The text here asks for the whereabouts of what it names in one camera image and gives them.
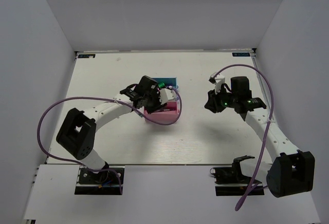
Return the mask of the black highlighter green cap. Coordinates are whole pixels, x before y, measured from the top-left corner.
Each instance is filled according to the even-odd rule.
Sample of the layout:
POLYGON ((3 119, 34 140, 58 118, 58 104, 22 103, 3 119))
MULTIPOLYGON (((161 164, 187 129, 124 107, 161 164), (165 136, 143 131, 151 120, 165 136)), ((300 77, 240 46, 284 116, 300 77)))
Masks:
POLYGON ((159 83, 159 84, 158 84, 158 87, 159 87, 159 88, 165 88, 165 86, 166 86, 165 83, 159 83))

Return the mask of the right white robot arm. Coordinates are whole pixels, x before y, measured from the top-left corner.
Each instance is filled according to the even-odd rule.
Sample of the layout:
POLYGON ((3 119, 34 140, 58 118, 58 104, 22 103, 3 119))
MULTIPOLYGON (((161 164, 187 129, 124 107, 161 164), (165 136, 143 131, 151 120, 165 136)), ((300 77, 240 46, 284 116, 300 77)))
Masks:
POLYGON ((227 86, 221 74, 209 79, 214 84, 208 92, 205 109, 220 113, 232 108, 265 142, 272 164, 261 163, 256 180, 266 184, 276 197, 284 197, 313 189, 315 158, 294 145, 269 118, 270 109, 261 98, 252 97, 247 77, 231 78, 227 86))

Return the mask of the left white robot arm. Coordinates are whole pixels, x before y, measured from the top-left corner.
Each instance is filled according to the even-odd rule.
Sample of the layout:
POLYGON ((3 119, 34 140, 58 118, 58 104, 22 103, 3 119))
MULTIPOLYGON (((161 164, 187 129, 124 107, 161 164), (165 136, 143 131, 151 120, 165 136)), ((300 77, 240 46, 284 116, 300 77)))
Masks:
POLYGON ((87 110, 71 109, 59 129, 56 141, 77 161, 91 169, 93 179, 104 182, 109 171, 106 162, 94 149, 97 130, 135 109, 143 107, 153 113, 165 106, 170 96, 171 93, 161 89, 154 79, 143 76, 137 85, 126 87, 110 101, 87 110))

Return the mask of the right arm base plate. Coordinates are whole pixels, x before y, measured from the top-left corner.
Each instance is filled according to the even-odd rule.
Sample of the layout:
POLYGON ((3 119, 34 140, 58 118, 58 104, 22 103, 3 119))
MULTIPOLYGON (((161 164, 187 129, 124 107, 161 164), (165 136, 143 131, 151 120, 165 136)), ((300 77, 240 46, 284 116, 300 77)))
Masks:
MULTIPOLYGON (((215 179, 216 196, 243 196, 253 176, 257 159, 253 156, 237 157, 230 166, 218 166, 210 169, 215 179)), ((257 176, 252 184, 250 196, 264 195, 266 175, 271 165, 261 162, 257 176)))

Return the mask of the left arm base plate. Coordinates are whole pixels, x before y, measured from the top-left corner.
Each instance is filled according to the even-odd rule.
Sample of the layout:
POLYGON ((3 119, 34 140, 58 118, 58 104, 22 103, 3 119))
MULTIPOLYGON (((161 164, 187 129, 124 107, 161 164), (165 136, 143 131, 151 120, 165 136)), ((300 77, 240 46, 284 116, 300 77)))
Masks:
POLYGON ((107 172, 99 175, 98 180, 92 176, 92 173, 80 168, 77 183, 75 187, 75 195, 121 195, 120 189, 123 189, 124 167, 115 167, 114 171, 118 174, 120 180, 115 173, 107 172))

